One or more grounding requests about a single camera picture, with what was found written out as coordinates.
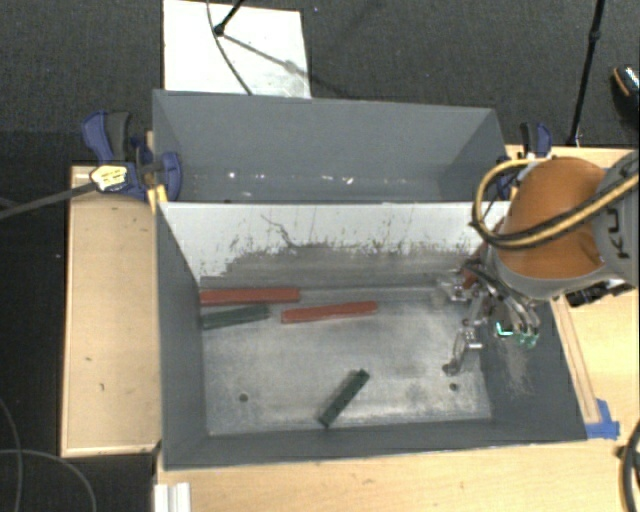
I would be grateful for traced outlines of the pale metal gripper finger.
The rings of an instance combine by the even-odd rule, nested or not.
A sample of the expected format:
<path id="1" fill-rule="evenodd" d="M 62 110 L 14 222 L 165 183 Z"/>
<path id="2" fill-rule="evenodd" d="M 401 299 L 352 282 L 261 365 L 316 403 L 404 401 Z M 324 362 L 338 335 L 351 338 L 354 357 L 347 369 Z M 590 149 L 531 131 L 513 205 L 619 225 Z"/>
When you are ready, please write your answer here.
<path id="1" fill-rule="evenodd" d="M 467 302 L 474 297 L 476 279 L 464 276 L 440 277 L 437 286 L 451 302 Z"/>
<path id="2" fill-rule="evenodd" d="M 458 330 L 453 344 L 451 359 L 442 367 L 444 374 L 454 377 L 472 372 L 479 364 L 484 343 L 476 327 L 464 327 Z"/>

